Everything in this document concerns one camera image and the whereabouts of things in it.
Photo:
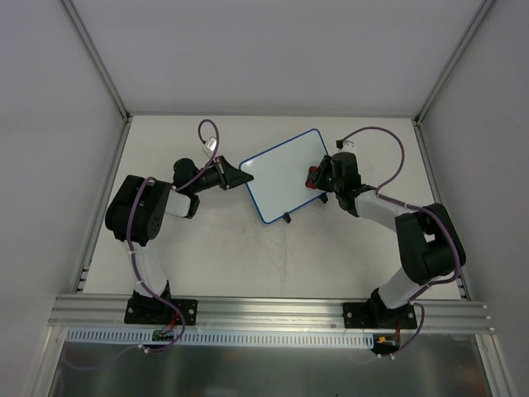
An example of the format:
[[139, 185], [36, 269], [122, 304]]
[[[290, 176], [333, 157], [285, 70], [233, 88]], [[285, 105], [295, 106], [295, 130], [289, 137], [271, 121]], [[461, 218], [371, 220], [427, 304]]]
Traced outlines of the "red black whiteboard eraser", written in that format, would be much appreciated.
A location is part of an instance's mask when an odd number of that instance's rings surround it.
[[317, 189], [317, 173], [318, 173], [318, 167], [317, 166], [311, 166], [307, 173], [307, 179], [305, 182], [305, 186], [309, 189]]

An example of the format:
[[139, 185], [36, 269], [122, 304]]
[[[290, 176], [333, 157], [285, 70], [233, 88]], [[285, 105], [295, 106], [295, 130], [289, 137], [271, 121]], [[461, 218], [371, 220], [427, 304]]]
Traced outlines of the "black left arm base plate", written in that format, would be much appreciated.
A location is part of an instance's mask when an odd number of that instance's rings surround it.
[[[194, 326], [198, 313], [196, 299], [171, 298], [170, 303], [179, 309], [186, 326]], [[134, 293], [127, 301], [124, 323], [134, 325], [168, 325], [176, 314], [158, 299]]]

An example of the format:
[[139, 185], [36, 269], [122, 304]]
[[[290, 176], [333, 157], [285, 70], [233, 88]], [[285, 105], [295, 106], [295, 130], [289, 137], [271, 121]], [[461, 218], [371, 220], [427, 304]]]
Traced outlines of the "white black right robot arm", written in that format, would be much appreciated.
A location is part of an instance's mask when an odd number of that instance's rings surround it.
[[390, 326], [428, 287], [459, 276], [466, 253], [443, 205], [420, 207], [381, 194], [361, 181], [356, 157], [349, 152], [324, 156], [320, 165], [309, 168], [305, 185], [333, 193], [348, 214], [396, 233], [400, 268], [361, 309], [376, 325]]

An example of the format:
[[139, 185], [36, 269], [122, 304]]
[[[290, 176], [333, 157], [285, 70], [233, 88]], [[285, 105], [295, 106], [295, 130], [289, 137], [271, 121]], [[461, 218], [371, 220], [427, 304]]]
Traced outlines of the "blue framed whiteboard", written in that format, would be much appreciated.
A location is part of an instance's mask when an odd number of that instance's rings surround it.
[[246, 187], [263, 223], [276, 222], [320, 198], [324, 192], [307, 188], [305, 182], [309, 168], [327, 154], [322, 134], [313, 128], [239, 164], [239, 170], [254, 176]]

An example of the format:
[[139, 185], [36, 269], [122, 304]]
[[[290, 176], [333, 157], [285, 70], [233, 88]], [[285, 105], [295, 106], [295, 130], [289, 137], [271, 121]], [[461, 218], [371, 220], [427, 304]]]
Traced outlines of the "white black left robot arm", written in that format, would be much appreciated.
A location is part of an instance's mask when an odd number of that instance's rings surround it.
[[147, 298], [144, 313], [156, 323], [170, 318], [169, 280], [162, 270], [154, 239], [166, 215], [191, 219], [196, 214], [204, 190], [234, 189], [254, 176], [218, 156], [203, 169], [189, 158], [174, 163], [172, 182], [128, 175], [107, 208], [107, 230], [122, 243], [136, 277], [134, 298]]

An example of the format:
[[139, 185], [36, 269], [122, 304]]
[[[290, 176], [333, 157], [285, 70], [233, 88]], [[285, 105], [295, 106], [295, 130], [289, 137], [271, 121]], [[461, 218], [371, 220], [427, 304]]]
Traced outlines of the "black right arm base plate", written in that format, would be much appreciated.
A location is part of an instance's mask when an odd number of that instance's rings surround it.
[[387, 309], [382, 305], [369, 302], [345, 302], [341, 305], [344, 327], [348, 329], [397, 329], [413, 330], [417, 328], [414, 308], [406, 304], [397, 309]]

